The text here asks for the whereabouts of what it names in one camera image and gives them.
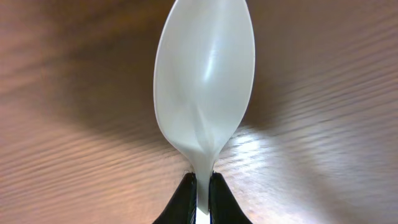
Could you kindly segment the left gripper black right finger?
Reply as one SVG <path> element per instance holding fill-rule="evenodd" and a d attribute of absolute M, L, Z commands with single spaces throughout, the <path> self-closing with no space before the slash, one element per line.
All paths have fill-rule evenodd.
<path fill-rule="evenodd" d="M 221 173 L 214 172 L 211 176 L 209 203 L 211 224 L 252 224 Z"/>

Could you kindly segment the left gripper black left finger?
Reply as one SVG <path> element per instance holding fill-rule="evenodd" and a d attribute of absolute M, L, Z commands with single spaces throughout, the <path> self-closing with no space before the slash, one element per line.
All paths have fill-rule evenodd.
<path fill-rule="evenodd" d="M 153 224 L 195 224 L 197 179 L 194 173 L 184 175 L 163 212 Z"/>

